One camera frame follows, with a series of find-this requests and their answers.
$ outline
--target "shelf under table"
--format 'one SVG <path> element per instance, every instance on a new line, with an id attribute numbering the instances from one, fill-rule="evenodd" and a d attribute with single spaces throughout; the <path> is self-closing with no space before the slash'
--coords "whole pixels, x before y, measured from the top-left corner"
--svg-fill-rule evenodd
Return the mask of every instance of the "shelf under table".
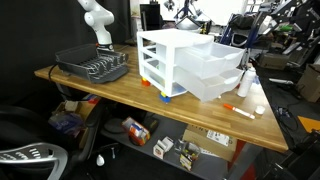
<path id="1" fill-rule="evenodd" d="M 174 147 L 172 147 L 169 152 L 165 153 L 163 160 L 153 155 L 153 146 L 157 143 L 158 140 L 162 140 L 166 136 L 170 137 L 173 140 L 177 140 L 180 136 L 183 135 L 187 124 L 160 115 L 154 115 L 153 118 L 159 120 L 159 126 L 151 135 L 150 140 L 144 146 L 133 145 L 129 141 L 128 135 L 126 133 L 112 134 L 108 131 L 103 130 L 102 134 L 108 138 L 118 141 L 123 145 L 136 149 L 144 154 L 159 159 L 160 161 L 187 171 L 184 167 L 181 166 L 179 155 L 175 153 Z M 187 172 L 202 179 L 223 179 L 224 175 L 227 173 L 227 161 L 219 157 L 200 154 L 199 159 L 194 162 L 192 170 Z"/>

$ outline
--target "cardboard box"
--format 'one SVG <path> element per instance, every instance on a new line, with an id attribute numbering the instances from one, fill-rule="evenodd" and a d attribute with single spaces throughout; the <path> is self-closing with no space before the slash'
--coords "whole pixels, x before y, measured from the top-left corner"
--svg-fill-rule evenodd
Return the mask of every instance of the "cardboard box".
<path id="1" fill-rule="evenodd" d="M 183 140 L 194 142 L 201 148 L 210 151 L 222 159 L 231 161 L 236 151 L 237 139 L 229 136 L 228 146 L 225 146 L 210 138 L 207 138 L 208 132 L 210 131 L 207 129 L 188 125 L 183 134 Z"/>
<path id="2" fill-rule="evenodd" d="M 320 64 L 309 64 L 297 83 L 297 90 L 310 102 L 319 102 L 320 98 Z"/>
<path id="3" fill-rule="evenodd" d="M 265 54 L 262 54 L 259 60 L 259 66 L 268 68 L 268 69 L 283 70 L 286 67 L 289 59 L 290 59 L 290 56 L 287 56 L 287 55 L 265 53 Z"/>

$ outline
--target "floor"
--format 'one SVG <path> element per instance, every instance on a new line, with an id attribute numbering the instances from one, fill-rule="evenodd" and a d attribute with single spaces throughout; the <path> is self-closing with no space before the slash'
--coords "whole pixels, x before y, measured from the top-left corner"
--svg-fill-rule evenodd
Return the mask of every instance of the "floor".
<path id="1" fill-rule="evenodd" d="M 257 67 L 257 74 L 259 75 L 260 83 L 265 91 L 269 103 L 274 108 L 275 112 L 278 108 L 286 108 L 288 109 L 288 112 L 290 112 L 290 117 L 278 116 L 277 114 L 275 115 L 283 131 L 283 135 L 288 143 L 288 146 L 290 149 L 292 149 L 307 135 L 301 123 L 297 119 L 297 116 L 300 115 L 320 120 L 320 104 L 310 103 L 303 99 L 298 99 L 292 95 L 288 87 L 283 87 L 279 84 L 269 81 L 269 78 L 276 78 L 297 82 L 301 76 L 301 70 L 299 69 L 285 69 L 280 71 Z M 32 100 L 24 101 L 23 106 L 32 106 Z M 98 142 L 101 144 L 114 143 L 114 141 L 102 137 L 98 138 Z M 144 155 L 125 146 L 120 146 L 120 148 L 116 149 L 115 159 L 112 158 L 110 149 L 102 152 L 102 155 L 104 156 L 106 162 L 104 166 L 98 167 L 96 165 L 96 156 L 93 156 L 88 162 L 79 165 L 71 174 L 69 174 L 68 177 L 66 177 L 66 179 L 199 179 L 187 173 L 186 171 L 179 170 L 153 157 Z M 270 169 L 269 165 L 271 163 L 280 162 L 284 158 L 284 154 L 264 149 L 242 179 L 261 179 Z"/>

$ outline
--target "white plastic drawer unit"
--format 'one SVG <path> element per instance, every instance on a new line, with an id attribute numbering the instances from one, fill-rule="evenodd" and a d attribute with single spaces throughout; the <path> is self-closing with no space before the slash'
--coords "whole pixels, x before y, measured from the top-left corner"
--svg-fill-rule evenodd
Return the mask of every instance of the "white plastic drawer unit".
<path id="1" fill-rule="evenodd" d="M 175 63 L 201 79 L 236 68 L 244 49 L 214 42 L 177 49 Z"/>
<path id="2" fill-rule="evenodd" d="M 177 50 L 208 44 L 213 39 L 212 36 L 177 29 L 138 32 L 140 75 L 169 97 L 183 94 L 187 90 L 173 79 Z M 144 45 L 145 40 L 153 45 Z"/>
<path id="3" fill-rule="evenodd" d="M 181 67 L 175 67 L 174 80 L 202 102 L 213 100 L 222 93 L 233 90 L 240 82 L 243 70 L 232 69 L 218 76 L 200 79 Z"/>

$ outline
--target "white shelf unit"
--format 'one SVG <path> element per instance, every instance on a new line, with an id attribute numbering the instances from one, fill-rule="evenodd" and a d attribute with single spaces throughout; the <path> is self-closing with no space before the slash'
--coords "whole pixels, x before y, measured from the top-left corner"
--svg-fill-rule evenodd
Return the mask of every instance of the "white shelf unit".
<path id="1" fill-rule="evenodd" d="M 145 40 L 153 45 L 145 46 Z M 183 94 L 187 90 L 173 79 L 176 50 L 212 41 L 212 36 L 177 29 L 138 32 L 140 75 L 169 97 Z"/>

